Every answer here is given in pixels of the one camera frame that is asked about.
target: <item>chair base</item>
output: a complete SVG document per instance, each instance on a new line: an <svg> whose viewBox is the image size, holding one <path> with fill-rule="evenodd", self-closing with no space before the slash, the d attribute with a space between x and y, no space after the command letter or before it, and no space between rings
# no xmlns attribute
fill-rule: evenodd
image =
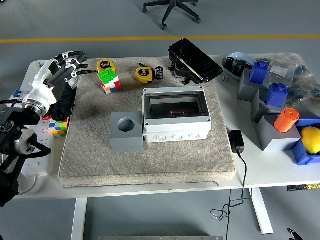
<svg viewBox="0 0 320 240"><path fill-rule="evenodd" d="M169 5L168 9L166 10L164 17L162 19L161 23L161 29L165 30L167 29L167 25L165 24L165 21L167 20L169 14L171 13L172 9L174 7L178 7L188 13L189 15L195 17L195 22L197 24L201 23L201 19L198 14L196 14L194 11L192 11L189 7L184 5L184 3L187 2L192 2L193 6L196 6L198 4L198 0L158 0L158 1L152 1L152 2L147 2L143 5L142 12L146 13L147 12L147 7L152 7L152 6L162 6L162 5Z"/></svg>

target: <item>gray felt mat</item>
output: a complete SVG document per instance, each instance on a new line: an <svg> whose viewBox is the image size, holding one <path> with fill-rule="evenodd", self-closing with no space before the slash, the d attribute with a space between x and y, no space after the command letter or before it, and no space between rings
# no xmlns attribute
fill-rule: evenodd
<svg viewBox="0 0 320 240"><path fill-rule="evenodd" d="M99 59L89 59L88 70ZM116 153L109 141L112 112L142 111L144 88L183 87L168 70L171 61L159 58L113 59L121 90L108 95L96 74L82 75L59 169L65 187L227 181L236 173L227 129L214 84L204 83L212 129L205 140L144 143L144 151ZM135 81L136 69L164 68L163 80Z"/></svg>

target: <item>yellow tape measure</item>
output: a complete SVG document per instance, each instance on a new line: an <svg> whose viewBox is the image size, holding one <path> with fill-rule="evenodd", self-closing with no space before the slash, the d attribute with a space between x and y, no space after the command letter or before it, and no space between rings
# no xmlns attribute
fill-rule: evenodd
<svg viewBox="0 0 320 240"><path fill-rule="evenodd" d="M154 69L149 66L139 67L135 71L135 80L142 84L151 84L154 82L155 74Z"/></svg>
<svg viewBox="0 0 320 240"><path fill-rule="evenodd" d="M102 72L107 71L109 69L112 69L115 73L117 73L117 69L116 69L115 63L110 59L102 59L102 60L100 60L97 63L96 68L98 69L99 73L102 73Z"/></svg>

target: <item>gray plastic block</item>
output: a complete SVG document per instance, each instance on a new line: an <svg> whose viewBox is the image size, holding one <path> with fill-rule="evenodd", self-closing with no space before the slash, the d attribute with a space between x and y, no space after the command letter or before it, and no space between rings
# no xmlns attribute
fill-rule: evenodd
<svg viewBox="0 0 320 240"><path fill-rule="evenodd" d="M144 151L142 112L112 112L110 142L116 153Z"/></svg>
<svg viewBox="0 0 320 240"><path fill-rule="evenodd" d="M259 89L269 89L269 74L263 84L249 82L251 69L244 69L240 78L237 99L252 102Z"/></svg>
<svg viewBox="0 0 320 240"><path fill-rule="evenodd" d="M259 123L264 115L279 115L287 107L286 101L281 107L266 105L266 94L268 90L259 89L251 104L251 121Z"/></svg>
<svg viewBox="0 0 320 240"><path fill-rule="evenodd" d="M286 133L275 129L274 123L279 115L263 116L256 126L256 134L261 150L266 152L290 150L301 138L296 125Z"/></svg>

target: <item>black case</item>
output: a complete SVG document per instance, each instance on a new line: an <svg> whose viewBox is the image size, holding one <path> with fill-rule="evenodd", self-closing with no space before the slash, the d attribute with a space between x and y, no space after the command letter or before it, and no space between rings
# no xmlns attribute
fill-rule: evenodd
<svg viewBox="0 0 320 240"><path fill-rule="evenodd" d="M207 83L223 72L215 61L186 38L169 47L169 58L178 75L190 78L196 84Z"/></svg>

